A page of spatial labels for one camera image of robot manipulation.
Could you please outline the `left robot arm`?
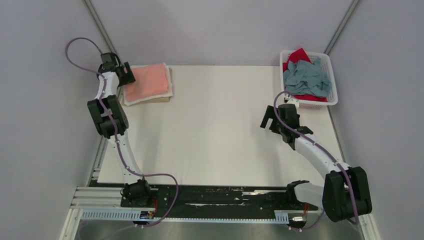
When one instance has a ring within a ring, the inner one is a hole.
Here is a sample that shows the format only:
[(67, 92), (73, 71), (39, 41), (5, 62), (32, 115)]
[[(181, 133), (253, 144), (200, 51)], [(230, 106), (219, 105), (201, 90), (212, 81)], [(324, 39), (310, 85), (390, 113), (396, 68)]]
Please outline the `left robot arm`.
[(124, 179), (121, 206), (145, 208), (152, 203), (153, 193), (135, 161), (128, 137), (129, 121), (118, 94), (120, 87), (136, 79), (129, 63), (121, 62), (116, 53), (102, 53), (100, 58), (98, 92), (87, 107), (97, 132), (107, 139), (118, 159)]

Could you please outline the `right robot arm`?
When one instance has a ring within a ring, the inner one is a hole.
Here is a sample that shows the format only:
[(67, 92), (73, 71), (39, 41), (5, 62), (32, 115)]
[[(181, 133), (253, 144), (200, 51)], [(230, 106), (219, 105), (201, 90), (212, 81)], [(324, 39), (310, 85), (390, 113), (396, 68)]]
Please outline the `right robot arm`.
[(302, 155), (323, 177), (318, 186), (308, 180), (297, 180), (287, 185), (286, 204), (298, 209), (304, 203), (321, 208), (333, 222), (354, 220), (373, 210), (368, 176), (360, 167), (339, 161), (321, 145), (313, 131), (300, 124), (300, 115), (294, 104), (267, 106), (261, 128), (270, 122), (269, 130), (281, 136), (282, 141)]

